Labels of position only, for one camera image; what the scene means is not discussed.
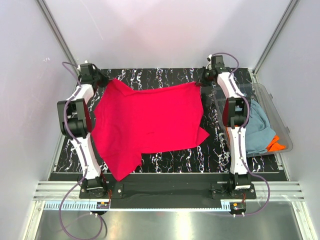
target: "metal frame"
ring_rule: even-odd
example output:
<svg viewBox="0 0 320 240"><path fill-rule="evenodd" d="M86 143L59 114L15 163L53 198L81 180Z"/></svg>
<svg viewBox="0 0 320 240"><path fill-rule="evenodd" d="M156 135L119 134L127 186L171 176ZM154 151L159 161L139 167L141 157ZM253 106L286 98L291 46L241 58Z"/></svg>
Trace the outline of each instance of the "metal frame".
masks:
<svg viewBox="0 0 320 240"><path fill-rule="evenodd" d="M58 41L60 47L62 48L66 58L68 59L68 61L72 64L77 64L77 61L75 60L74 56L72 55L64 37L62 36L58 25L51 13L51 11L48 8L48 5L46 3L45 0L35 0L36 3L38 4L41 12L43 13L43 16L45 18L45 20L47 21L49 27L52 30L52 33L54 34L56 40Z"/></svg>
<svg viewBox="0 0 320 240"><path fill-rule="evenodd" d="M292 15L292 13L294 12L296 6L298 5L298 3L300 2L300 0L291 0L290 3L288 4L286 10L284 11L278 25L276 26L269 42L267 43L265 49L263 50L262 55L260 56L257 64L255 65L255 67L253 68L253 72L254 74L257 74L262 66L262 64L265 62L268 54L270 53L272 47L274 46L275 42L277 41L280 33L282 32L282 30L284 29L286 23L288 22L290 16Z"/></svg>
<svg viewBox="0 0 320 240"><path fill-rule="evenodd" d="M317 240L318 237L310 219L306 202L292 202L292 206L303 240Z"/></svg>
<svg viewBox="0 0 320 240"><path fill-rule="evenodd" d="M253 182L256 189L257 199L247 200L250 202L264 202L266 200L268 190L264 182ZM60 181L41 181L38 184L36 193L34 196L34 203L32 208L32 214L30 215L27 230L25 231L23 240L34 240L37 234L37 230L40 224L40 219L43 210L46 208L46 201L55 200L59 201L67 193L67 191L76 184L75 181L72 182L60 182ZM288 182L270 182L270 201L273 202L291 202L294 210L294 214L303 237L303 240L317 240L317 235L314 226L311 222L308 209L300 188L300 185L296 181ZM81 203L81 201L88 201L86 199L79 199L78 186L71 192L67 201L72 200ZM99 201L108 201L108 199L100 199ZM139 208L139 209L121 209L121 208L111 208L110 211L161 211L161 212L228 212L228 205L230 202L234 202L234 199L222 200L221 208L165 208L165 209L155 209L155 208Z"/></svg>
<svg viewBox="0 0 320 240"><path fill-rule="evenodd" d="M66 41L64 40L56 21L53 18L52 13L50 12L46 1L45 0L35 0L42 11L46 21L48 22L52 33L56 37L59 45L61 46L64 54L66 55L69 62L73 64L77 64L75 58L73 57ZM257 83L258 80L256 78L256 74L260 70L262 64L264 63L265 59L267 58L269 52L271 51L273 45L275 44L276 40L278 39L281 31L284 29L288 19L292 15L294 9L298 5L300 0L291 0L288 4L285 12L283 13L276 29L274 30L267 46L265 47L261 57L259 58L256 66L250 72L250 76L254 83ZM62 149L64 138L62 136L59 137L59 141L57 143L55 154L52 159L52 168L50 170L54 170L55 164L59 159L59 154ZM287 179L289 180L289 174L287 171L287 167L285 162L282 161L281 154L277 154L277 161L279 163L279 167L283 168L286 173ZM37 230L40 224L41 216L43 210L45 208L46 201L49 200L61 200L63 196L67 193L67 191L73 186L76 182L54 182L54 181L42 181L38 184L37 190L34 195L34 202L31 209L31 214L29 217L29 221L27 224L27 228L24 233L24 240L34 240L37 234ZM248 201L265 201L268 191L266 185L263 182L253 182L256 189L257 199L255 200L248 200ZM317 236L315 230L313 228L312 222L310 220L310 216L306 207L306 203L304 202L304 197L298 182L270 182L271 188L271 201L289 201L292 203L294 208L294 213L298 222L298 226L300 228L301 234L304 240L317 240ZM79 190L80 187L76 187L74 191L68 196L67 201L82 201L79 199ZM227 204L228 200L223 200L222 205ZM178 208L174 209L167 209L167 211L178 211ZM126 209L123 211L136 211L136 209ZM154 209L138 209L138 211L154 211Z"/></svg>
<svg viewBox="0 0 320 240"><path fill-rule="evenodd" d="M65 194L73 187L76 181L40 181L35 191L34 201L60 201ZM248 199L248 202L265 201L268 195L268 189L263 181L252 182L255 187L257 199ZM270 201L273 202L303 202L304 196L302 194L300 185L296 181L271 181L269 182L271 195ZM68 196L66 200L72 201L87 201L87 199L79 198L80 186L77 186ZM235 199L225 199L222 202L235 202Z"/></svg>

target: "light gray wall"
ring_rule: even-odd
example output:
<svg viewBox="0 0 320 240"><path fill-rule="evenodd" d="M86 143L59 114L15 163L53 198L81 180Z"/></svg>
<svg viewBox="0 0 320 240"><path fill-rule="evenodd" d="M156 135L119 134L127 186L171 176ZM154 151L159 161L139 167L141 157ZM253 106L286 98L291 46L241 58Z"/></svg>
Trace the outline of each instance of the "light gray wall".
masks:
<svg viewBox="0 0 320 240"><path fill-rule="evenodd" d="M0 6L0 239L18 240L58 141L57 101L75 80L36 1Z"/></svg>
<svg viewBox="0 0 320 240"><path fill-rule="evenodd" d="M302 0L275 43L258 79L291 133L284 154L292 180L299 181L320 236L320 1Z"/></svg>
<svg viewBox="0 0 320 240"><path fill-rule="evenodd" d="M79 62L202 67L229 52L253 68L290 0L46 0ZM234 61L227 59L228 65Z"/></svg>

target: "orange cloth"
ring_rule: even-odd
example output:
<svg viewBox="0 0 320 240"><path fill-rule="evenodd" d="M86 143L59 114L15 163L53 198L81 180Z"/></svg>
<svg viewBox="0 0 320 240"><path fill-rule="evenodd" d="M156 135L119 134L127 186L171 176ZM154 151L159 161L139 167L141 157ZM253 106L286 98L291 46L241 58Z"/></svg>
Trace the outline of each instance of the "orange cloth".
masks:
<svg viewBox="0 0 320 240"><path fill-rule="evenodd" d="M280 151L286 149L286 146L277 143L279 141L279 137L277 135L274 136L270 144L266 147L268 152Z"/></svg>

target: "metal floor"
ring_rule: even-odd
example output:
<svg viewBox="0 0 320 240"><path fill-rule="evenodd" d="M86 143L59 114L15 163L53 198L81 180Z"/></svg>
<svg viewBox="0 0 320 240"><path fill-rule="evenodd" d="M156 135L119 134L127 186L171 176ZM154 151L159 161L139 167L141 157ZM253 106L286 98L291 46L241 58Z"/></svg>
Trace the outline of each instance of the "metal floor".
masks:
<svg viewBox="0 0 320 240"><path fill-rule="evenodd" d="M247 212L261 206L248 202ZM85 211L63 211L68 225ZM78 238L97 234L100 221L86 216L67 229ZM254 216L234 219L226 212L110 211L103 215L107 225L98 239L105 240L301 240L302 235L290 202L270 202ZM61 230L58 211L44 210L36 240L69 240Z"/></svg>

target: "red cloth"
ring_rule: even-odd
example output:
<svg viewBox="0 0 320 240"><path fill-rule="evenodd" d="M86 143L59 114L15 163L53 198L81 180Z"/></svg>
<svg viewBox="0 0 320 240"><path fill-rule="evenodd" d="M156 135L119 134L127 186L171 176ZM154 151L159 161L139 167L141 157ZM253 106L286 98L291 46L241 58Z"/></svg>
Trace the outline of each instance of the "red cloth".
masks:
<svg viewBox="0 0 320 240"><path fill-rule="evenodd" d="M114 79L94 110L92 137L96 149L117 181L141 164L142 153L190 149L209 134L200 87L194 82L150 90L132 90Z"/></svg>

